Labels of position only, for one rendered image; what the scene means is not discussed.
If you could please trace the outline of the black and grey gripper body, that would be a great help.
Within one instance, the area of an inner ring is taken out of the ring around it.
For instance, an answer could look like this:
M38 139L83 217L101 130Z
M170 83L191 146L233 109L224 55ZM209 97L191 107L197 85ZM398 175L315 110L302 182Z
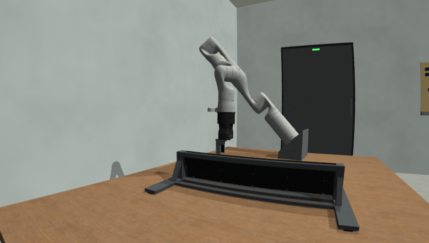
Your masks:
M218 139L233 139L233 124L235 124L235 102L219 100L218 107L208 107L208 111L218 113Z

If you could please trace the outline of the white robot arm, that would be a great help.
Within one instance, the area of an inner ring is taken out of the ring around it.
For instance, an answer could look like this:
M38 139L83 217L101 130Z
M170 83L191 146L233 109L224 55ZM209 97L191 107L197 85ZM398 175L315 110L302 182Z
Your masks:
M199 50L215 69L214 76L219 93L218 101L234 101L234 89L225 84L225 82L231 82L257 114L263 112L267 107L269 108L265 120L285 145L298 135L297 131L264 93L261 92L251 99L245 73L231 59L215 38L210 37L200 46ZM220 54L217 54L217 52Z

